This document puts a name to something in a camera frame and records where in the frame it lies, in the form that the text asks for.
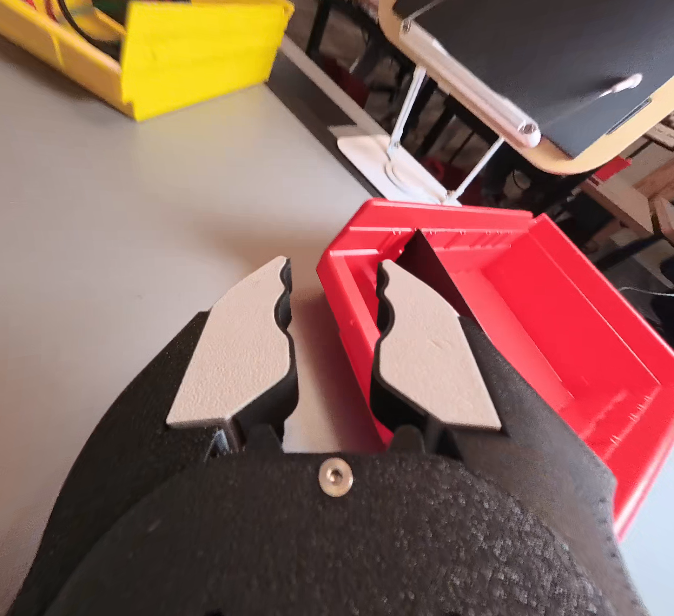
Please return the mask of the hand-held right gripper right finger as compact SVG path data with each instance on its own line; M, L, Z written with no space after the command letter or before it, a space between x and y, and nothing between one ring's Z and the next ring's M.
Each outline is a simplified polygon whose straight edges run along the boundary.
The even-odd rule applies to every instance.
M393 260L377 269L379 300L370 408L390 431L428 424L499 431L501 420L460 315Z

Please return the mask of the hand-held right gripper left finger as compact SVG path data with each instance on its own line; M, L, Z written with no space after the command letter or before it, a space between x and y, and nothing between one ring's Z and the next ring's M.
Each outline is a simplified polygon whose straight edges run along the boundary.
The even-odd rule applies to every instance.
M212 306L166 417L173 428L283 427L299 401L291 261L277 256Z

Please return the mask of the red plastic bin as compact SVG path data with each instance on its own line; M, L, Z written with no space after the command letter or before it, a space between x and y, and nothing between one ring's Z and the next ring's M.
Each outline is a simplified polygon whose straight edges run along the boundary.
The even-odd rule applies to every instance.
M413 251L410 272L447 276L448 300L616 477L622 541L673 449L673 350L547 216L371 199L316 267L367 401L377 268L420 235L443 270Z

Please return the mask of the yellow plastic bin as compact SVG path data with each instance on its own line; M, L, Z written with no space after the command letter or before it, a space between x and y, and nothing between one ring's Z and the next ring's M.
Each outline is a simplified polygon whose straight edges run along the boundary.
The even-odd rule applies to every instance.
M266 82L288 0L1 0L1 36L136 121Z

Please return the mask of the black divider card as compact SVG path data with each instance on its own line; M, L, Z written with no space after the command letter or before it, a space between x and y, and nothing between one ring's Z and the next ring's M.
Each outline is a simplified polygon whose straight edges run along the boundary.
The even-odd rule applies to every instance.
M395 263L442 296L460 316L476 323L473 311L421 230L407 241Z

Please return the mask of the white board stand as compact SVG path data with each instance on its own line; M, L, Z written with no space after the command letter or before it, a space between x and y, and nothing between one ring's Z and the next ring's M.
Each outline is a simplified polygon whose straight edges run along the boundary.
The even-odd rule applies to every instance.
M616 131L659 86L660 31L647 0L397 0L390 41L416 63L394 132L338 141L383 196L454 203L508 146L545 174L571 175L583 152ZM449 194L422 176L400 137L427 73L496 134Z

